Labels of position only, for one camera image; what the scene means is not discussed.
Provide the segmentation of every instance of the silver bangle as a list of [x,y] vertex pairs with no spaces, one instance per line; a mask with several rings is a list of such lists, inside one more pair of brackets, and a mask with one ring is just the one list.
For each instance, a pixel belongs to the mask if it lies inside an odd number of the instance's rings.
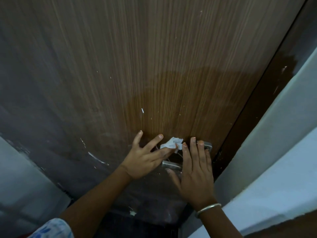
[[201,209],[200,211],[197,211],[197,213],[195,214],[195,217],[198,218],[198,216],[199,216],[202,212],[204,212],[204,211],[206,211],[206,210],[208,210],[208,209],[210,209],[210,208],[212,208],[212,207],[215,207],[215,206],[221,206],[221,204],[220,204],[220,203],[216,203],[216,204],[209,205],[209,206],[207,206],[207,207]]

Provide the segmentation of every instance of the door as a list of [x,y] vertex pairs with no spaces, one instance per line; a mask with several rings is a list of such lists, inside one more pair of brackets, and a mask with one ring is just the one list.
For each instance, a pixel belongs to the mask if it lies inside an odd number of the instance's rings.
[[[78,198],[139,130],[196,136],[214,156],[304,0],[0,2],[3,135]],[[113,211],[175,224],[184,206],[159,167]]]

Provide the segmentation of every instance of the hand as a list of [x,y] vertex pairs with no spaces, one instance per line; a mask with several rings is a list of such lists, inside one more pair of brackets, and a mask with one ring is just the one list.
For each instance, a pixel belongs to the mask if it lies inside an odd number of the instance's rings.
[[140,148],[139,142],[142,135],[143,132],[140,131],[134,138],[132,149],[120,165],[133,179],[147,175],[175,151],[172,148],[163,148],[151,153],[151,150],[163,139],[162,134],[156,136],[144,148]]
[[196,145],[196,138],[191,138],[191,151],[183,143],[183,171],[180,181],[175,172],[166,169],[173,183],[179,189],[181,196],[193,206],[196,211],[217,203],[214,196],[214,177],[212,175],[209,151],[204,149],[201,140]]

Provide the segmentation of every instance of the white tissue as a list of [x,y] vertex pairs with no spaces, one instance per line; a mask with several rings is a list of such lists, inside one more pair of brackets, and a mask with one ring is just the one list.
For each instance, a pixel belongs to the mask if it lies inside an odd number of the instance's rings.
[[182,142],[183,139],[173,137],[170,140],[168,140],[165,144],[161,144],[160,148],[167,147],[178,148],[178,150],[182,150]]

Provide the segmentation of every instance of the sleeve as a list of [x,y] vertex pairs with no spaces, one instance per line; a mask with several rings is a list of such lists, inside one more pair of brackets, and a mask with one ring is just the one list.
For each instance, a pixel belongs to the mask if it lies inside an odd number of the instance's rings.
[[69,225],[62,219],[54,218],[38,228],[29,238],[74,238]]

